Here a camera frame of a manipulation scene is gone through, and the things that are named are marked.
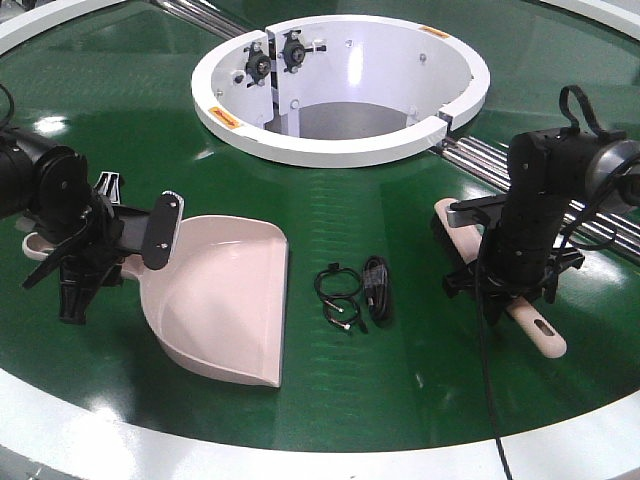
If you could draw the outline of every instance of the metal rod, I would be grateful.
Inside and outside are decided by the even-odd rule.
[[[218,9],[205,0],[152,0],[152,2],[172,15],[204,28],[224,40],[249,31],[224,17]]]

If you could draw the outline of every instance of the black bracket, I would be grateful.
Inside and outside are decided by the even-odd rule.
[[[284,69],[285,72],[296,73],[302,66],[307,53],[327,51],[326,45],[313,45],[305,48],[300,41],[300,33],[302,33],[302,30],[291,30],[284,34],[287,39],[282,49],[282,59],[287,65],[287,68]]]
[[[254,85],[263,86],[264,79],[271,73],[271,59],[262,51],[260,42],[253,42],[244,51],[249,52],[245,71],[253,80],[253,82],[247,84],[247,88]]]

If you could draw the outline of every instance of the hole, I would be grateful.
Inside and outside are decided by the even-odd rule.
[[[551,330],[549,328],[549,325],[547,325],[547,323],[539,318],[536,318],[533,323],[536,325],[536,327],[538,327],[540,329],[540,331],[542,333],[544,333],[547,337],[554,337],[555,333],[553,333],[553,330]]]

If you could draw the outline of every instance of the black cable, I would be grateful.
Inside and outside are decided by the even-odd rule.
[[[508,480],[513,480],[511,475],[511,469],[509,468],[509,462],[502,445],[502,437],[500,435],[500,427],[498,426],[498,415],[496,411],[495,400],[493,397],[493,385],[491,383],[491,372],[489,370],[489,354],[487,351],[487,339],[484,320],[484,297],[480,284],[480,278],[482,275],[482,263],[486,254],[487,245],[489,244],[488,238],[491,235],[491,230],[487,229],[482,236],[480,247],[478,249],[478,257],[476,258],[475,265],[475,278],[474,278],[474,294],[476,297],[476,318],[478,320],[478,340],[480,343],[480,357],[482,361],[482,379],[484,383],[485,401],[487,404],[487,412],[489,414],[489,422],[491,423],[491,430],[493,432],[493,439],[496,442],[498,449],[498,455],[502,462],[502,468],[504,474]]]
[[[322,288],[322,281],[328,276],[339,274],[346,274],[352,277],[355,280],[356,286],[348,292],[325,292]],[[358,272],[356,272],[352,268],[340,267],[340,264],[338,263],[331,263],[326,270],[323,270],[316,275],[316,278],[313,282],[313,287],[316,291],[316,294],[318,295],[318,298],[324,304],[322,311],[324,313],[324,317],[329,323],[346,331],[349,331],[352,325],[357,324],[363,333],[369,333],[367,325],[362,320],[362,315],[360,314],[360,306],[354,299],[354,297],[362,289],[362,279],[360,278]],[[332,314],[331,310],[335,310],[336,312],[339,312],[341,314],[344,313],[344,308],[338,305],[338,300],[346,301],[350,304],[351,308],[354,311],[351,317],[343,320],[336,318],[334,314]]]
[[[364,295],[371,319],[380,324],[389,318],[389,267],[384,258],[372,255],[362,268]]]
[[[620,177],[620,175],[624,175],[638,162],[640,162],[640,154],[636,154],[627,158],[622,163],[620,163],[620,165],[614,168],[613,171],[605,178],[602,184],[600,184],[600,186],[596,189],[591,201],[587,205],[585,205],[585,207],[580,211],[580,213],[578,213],[578,215],[576,215],[576,218],[573,220],[573,222],[569,223],[565,228],[562,229],[562,231],[560,232],[560,235],[562,235],[562,241],[560,242],[560,246],[558,247],[558,253],[555,256],[552,270],[552,273],[556,278],[560,275],[562,255],[564,254],[568,243],[571,243],[577,248],[581,248],[583,250],[597,250],[600,248],[604,248],[615,241],[617,236],[617,228],[614,230],[613,236],[610,240],[604,242],[603,244],[600,244],[602,245],[602,247],[600,245],[586,246],[584,244],[573,242],[571,240],[571,236],[576,232],[580,225],[588,222],[595,216],[602,202],[604,202],[609,197],[609,195],[611,195],[614,190],[616,190],[616,181]]]
[[[0,130],[6,127],[11,119],[13,118],[13,113],[15,112],[15,102],[13,101],[13,96],[7,87],[0,83],[0,90],[2,90],[7,96],[7,100],[9,101],[9,110],[5,114],[4,118],[0,120]]]

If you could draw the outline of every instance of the brush handle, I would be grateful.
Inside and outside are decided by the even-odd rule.
[[[468,264],[478,257],[482,236],[475,225],[459,228],[449,226],[447,209],[455,202],[457,200],[454,198],[444,198],[435,204],[434,209],[460,257]],[[564,338],[527,300],[516,298],[507,306],[506,311],[545,357],[558,358],[566,353],[567,343]]]

